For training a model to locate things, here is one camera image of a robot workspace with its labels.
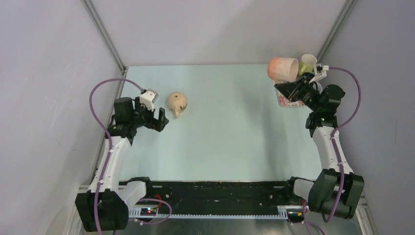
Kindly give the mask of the tan ceramic mug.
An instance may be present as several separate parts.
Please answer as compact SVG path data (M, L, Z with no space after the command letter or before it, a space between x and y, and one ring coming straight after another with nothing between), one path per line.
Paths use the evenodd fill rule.
M180 114L187 108L187 97L181 92L174 92L167 99L168 107L174 113L175 118L179 118Z

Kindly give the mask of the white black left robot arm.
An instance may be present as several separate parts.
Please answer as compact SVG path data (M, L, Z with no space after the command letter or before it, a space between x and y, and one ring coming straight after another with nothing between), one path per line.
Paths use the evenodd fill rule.
M104 156L86 192L77 194L75 205L86 232L123 230L129 211L139 200L149 204L155 191L145 182L128 183L119 190L124 158L130 151L137 129L161 132L168 124L164 108L154 117L154 98L123 97L114 101L115 113L105 134Z

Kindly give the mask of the yellow mug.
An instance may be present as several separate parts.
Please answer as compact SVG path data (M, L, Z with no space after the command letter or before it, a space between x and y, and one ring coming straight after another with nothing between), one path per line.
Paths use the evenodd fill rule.
M317 62L318 60L314 55L304 54L300 59L298 76L301 76L304 73L312 73Z

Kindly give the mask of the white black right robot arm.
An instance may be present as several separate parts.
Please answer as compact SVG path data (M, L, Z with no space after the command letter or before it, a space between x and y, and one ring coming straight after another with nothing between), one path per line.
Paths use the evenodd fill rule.
M285 200L292 205L302 199L312 212L330 217L351 219L357 209L365 185L348 165L339 140L336 112L345 96L338 85L328 85L321 92L305 73L298 81L275 82L274 88L289 101L301 101L311 109L306 129L315 143L322 170L316 180L292 177L284 191Z

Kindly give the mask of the white translucent mug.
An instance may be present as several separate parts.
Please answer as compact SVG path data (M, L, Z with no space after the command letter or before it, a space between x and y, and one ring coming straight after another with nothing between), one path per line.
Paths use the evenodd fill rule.
M323 87L319 82L313 82L313 88L320 94L323 91Z

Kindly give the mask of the orange mug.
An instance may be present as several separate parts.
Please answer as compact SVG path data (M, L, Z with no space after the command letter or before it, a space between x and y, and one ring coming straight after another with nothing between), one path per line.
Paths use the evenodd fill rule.
M275 57L269 61L267 75L273 81L294 82L298 71L297 58Z

